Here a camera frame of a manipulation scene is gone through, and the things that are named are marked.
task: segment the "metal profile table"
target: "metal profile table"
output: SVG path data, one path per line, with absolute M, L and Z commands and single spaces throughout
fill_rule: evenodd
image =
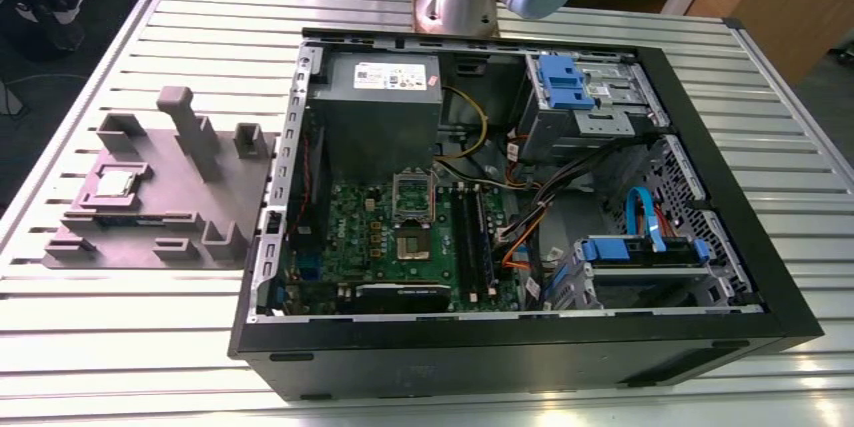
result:
M 108 112 L 166 125 L 157 91 L 186 85 L 217 130 L 278 131 L 300 29 L 404 31 L 409 18 L 409 0 L 138 0 L 0 221 L 3 423 L 849 424 L 854 176 L 748 36 L 715 19 L 564 10 L 524 21 L 501 11 L 500 30 L 664 49 L 825 331 L 783 354 L 671 388 L 286 404 L 225 357 L 240 272 L 42 267 Z

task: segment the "black cable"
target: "black cable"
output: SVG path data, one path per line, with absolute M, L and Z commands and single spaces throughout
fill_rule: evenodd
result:
M 556 193 L 569 185 L 577 177 L 589 172 L 612 153 L 632 145 L 648 143 L 653 139 L 657 139 L 656 134 L 633 137 L 631 139 L 612 140 L 557 169 L 557 172 L 555 172 L 551 179 L 548 179 L 543 187 L 537 190 L 533 200 L 528 205 L 527 212 L 520 215 L 518 220 L 506 225 L 505 232 L 510 233 L 518 229 L 518 227 L 533 222 L 548 208 L 548 204 L 553 200 Z
M 524 245 L 528 250 L 528 275 L 539 286 L 539 296 L 536 297 L 533 297 L 533 295 L 531 295 L 529 291 L 525 289 L 524 310 L 541 310 L 544 300 L 543 296 L 545 295 L 545 274 L 539 250 L 539 228 L 533 229 L 533 231 L 531 232 L 531 235 L 525 239 Z
M 437 163 L 454 177 L 460 178 L 461 180 L 465 180 L 468 182 L 480 183 L 480 184 L 486 184 L 486 185 L 490 185 L 490 186 L 497 187 L 500 189 L 524 190 L 524 187 L 512 187 L 509 185 L 505 185 L 505 184 L 501 184 L 500 182 L 493 181 L 492 179 L 477 179 L 477 178 L 472 177 L 470 175 L 465 175 L 465 174 L 462 174 L 460 172 L 460 170 L 457 168 L 450 166 L 450 164 L 448 164 L 444 160 L 434 159 L 433 162 Z

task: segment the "gray plastic block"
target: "gray plastic block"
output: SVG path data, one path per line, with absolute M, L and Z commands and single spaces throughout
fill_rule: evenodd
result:
M 94 258 L 97 249 L 82 237 L 70 236 L 47 242 L 43 251 L 57 260 L 83 260 Z
M 206 119 L 196 119 L 190 107 L 192 91 L 186 87 L 166 86 L 160 90 L 157 109 L 169 114 L 180 137 L 181 147 L 189 154 L 198 175 L 205 182 L 216 182 L 222 178 L 210 143 L 213 129 Z
M 213 222 L 208 222 L 201 234 L 201 246 L 216 260 L 238 260 L 245 256 L 249 243 L 240 233 L 237 224 L 233 222 L 228 224 L 228 230 L 222 236 Z
M 94 131 L 104 148 L 113 154 L 136 154 L 130 137 L 144 136 L 145 129 L 138 125 L 133 114 L 106 114 Z
M 201 232 L 204 219 L 198 212 L 166 212 L 169 218 L 162 219 L 162 226 L 174 232 Z
M 118 197 L 98 197 L 97 188 L 104 180 L 104 175 L 116 171 L 126 172 L 136 176 L 128 194 Z M 86 178 L 82 184 L 77 205 L 83 209 L 94 209 L 95 211 L 104 209 L 137 210 L 140 208 L 140 199 L 136 195 L 136 189 L 140 182 L 149 179 L 152 174 L 150 167 L 145 162 L 105 162 L 100 164 L 94 170 L 94 178 Z
M 157 238 L 150 249 L 157 258 L 165 262 L 194 260 L 198 258 L 198 250 L 185 238 Z
M 94 209 L 74 209 L 65 212 L 58 221 L 71 232 L 86 232 L 90 230 L 100 230 L 101 226 L 94 221 Z
M 66 240 L 83 236 L 95 247 L 91 258 L 58 258 L 45 255 L 43 265 L 49 268 L 69 269 L 241 269 L 242 258 L 234 260 L 233 253 L 245 238 L 252 235 L 264 185 L 269 174 L 269 159 L 241 159 L 233 143 L 233 132 L 217 135 L 218 149 L 213 154 L 222 172 L 218 182 L 205 183 L 196 172 L 192 160 L 174 140 L 173 130 L 149 129 L 146 136 L 132 136 L 130 141 L 138 152 L 138 161 L 121 162 L 114 154 L 101 150 L 95 165 L 86 175 L 77 198 L 69 206 L 62 226 L 54 239 Z M 264 136 L 265 145 L 272 145 L 274 136 Z M 146 165 L 148 175 L 140 175 L 134 190 L 138 199 L 136 208 L 101 205 L 83 208 L 83 196 L 94 192 L 100 174 L 105 169 L 120 166 L 129 170 L 132 165 Z M 213 240 L 216 258 L 201 245 L 201 235 L 206 221 L 217 233 L 226 234 L 229 224 L 236 224 L 241 233 L 233 242 L 222 240 L 222 247 Z M 176 262 L 164 261 L 153 252 L 154 239 L 180 237 L 189 239 L 197 249 L 196 259 Z
M 269 148 L 264 141 L 260 125 L 237 124 L 233 140 L 237 156 L 241 159 L 265 159 L 269 157 Z

